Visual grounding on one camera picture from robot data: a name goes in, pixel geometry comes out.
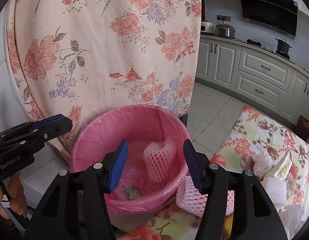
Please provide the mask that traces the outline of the person's left hand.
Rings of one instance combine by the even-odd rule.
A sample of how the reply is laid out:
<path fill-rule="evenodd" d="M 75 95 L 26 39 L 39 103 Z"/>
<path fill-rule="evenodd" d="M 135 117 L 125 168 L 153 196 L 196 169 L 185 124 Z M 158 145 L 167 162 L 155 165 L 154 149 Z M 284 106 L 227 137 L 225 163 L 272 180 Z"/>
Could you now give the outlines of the person's left hand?
<path fill-rule="evenodd" d="M 24 195 L 23 185 L 20 179 L 21 172 L 17 172 L 12 175 L 8 183 L 8 193 L 11 196 L 10 199 L 10 208 L 13 212 L 23 215 L 27 210 L 26 197 Z M 3 199 L 3 192 L 0 187 L 0 202 Z M 3 208 L 0 206 L 0 215 L 4 219 L 9 219 L 8 215 L 5 213 Z"/>

